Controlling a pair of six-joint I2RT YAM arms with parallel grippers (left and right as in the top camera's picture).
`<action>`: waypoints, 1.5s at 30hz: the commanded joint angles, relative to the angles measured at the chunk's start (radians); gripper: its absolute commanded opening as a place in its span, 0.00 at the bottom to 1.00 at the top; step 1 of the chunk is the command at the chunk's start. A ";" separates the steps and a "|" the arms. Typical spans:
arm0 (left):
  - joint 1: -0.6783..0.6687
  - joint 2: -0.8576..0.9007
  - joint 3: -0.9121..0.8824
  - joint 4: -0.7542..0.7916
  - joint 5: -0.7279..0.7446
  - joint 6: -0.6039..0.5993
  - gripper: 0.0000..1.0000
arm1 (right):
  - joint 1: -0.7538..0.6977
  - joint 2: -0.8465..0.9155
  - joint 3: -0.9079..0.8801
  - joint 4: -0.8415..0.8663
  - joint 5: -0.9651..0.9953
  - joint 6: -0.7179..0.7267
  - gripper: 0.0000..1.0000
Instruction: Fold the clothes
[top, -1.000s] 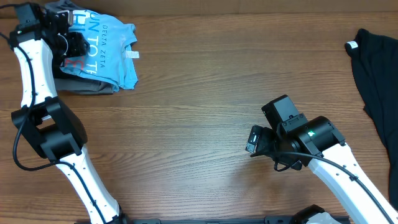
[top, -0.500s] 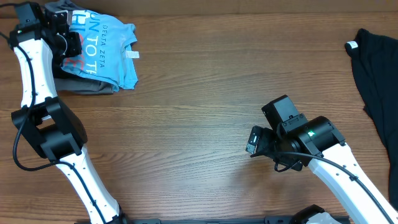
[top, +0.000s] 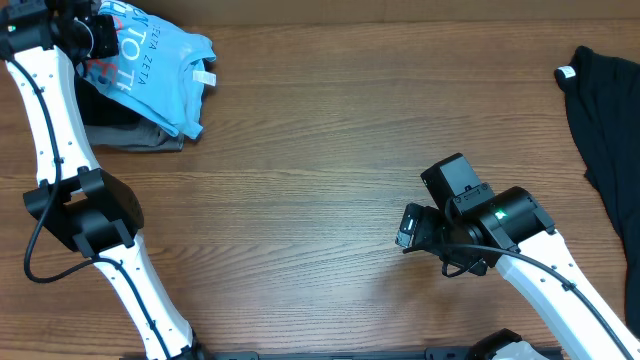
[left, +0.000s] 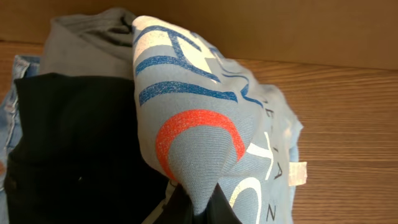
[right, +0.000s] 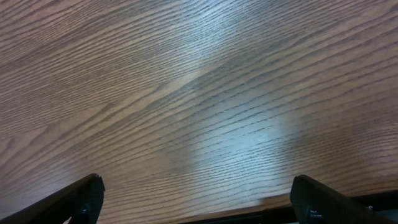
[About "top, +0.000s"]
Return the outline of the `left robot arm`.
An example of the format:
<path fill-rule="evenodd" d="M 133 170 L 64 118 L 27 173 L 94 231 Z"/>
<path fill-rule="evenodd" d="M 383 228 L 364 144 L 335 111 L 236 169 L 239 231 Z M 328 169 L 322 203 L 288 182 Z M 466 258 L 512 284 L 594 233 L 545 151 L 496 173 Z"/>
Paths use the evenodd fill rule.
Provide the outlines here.
<path fill-rule="evenodd" d="M 37 186 L 23 195 L 37 221 L 24 272 L 45 284 L 94 266 L 129 313 L 146 358 L 206 359 L 151 263 L 135 194 L 100 167 L 86 136 L 76 67 L 118 51 L 113 19 L 97 14 L 89 1 L 12 1 L 1 10 L 1 59 L 21 94 L 37 158 Z M 35 275 L 31 257 L 42 230 L 83 262 L 57 275 Z"/>

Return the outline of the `light blue printed t-shirt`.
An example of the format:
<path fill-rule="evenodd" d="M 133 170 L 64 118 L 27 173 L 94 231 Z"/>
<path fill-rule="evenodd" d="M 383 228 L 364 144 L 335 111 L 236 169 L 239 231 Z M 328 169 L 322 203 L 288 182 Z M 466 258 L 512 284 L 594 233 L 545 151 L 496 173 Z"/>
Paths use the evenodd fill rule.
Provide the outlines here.
<path fill-rule="evenodd" d="M 203 93 L 216 84 L 205 69 L 213 42 L 123 1 L 104 1 L 98 13 L 114 20 L 119 53 L 90 60 L 86 80 L 170 136 L 198 139 Z"/>

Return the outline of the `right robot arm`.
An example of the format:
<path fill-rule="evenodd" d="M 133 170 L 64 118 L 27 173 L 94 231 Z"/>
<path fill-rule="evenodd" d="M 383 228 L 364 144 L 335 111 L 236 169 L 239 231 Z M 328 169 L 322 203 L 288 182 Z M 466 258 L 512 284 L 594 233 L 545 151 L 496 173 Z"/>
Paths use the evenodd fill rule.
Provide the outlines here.
<path fill-rule="evenodd" d="M 546 210 L 526 190 L 486 184 L 437 207 L 406 206 L 396 243 L 426 251 L 448 278 L 491 268 L 534 308 L 572 359 L 636 359 L 639 341 L 591 285 Z"/>

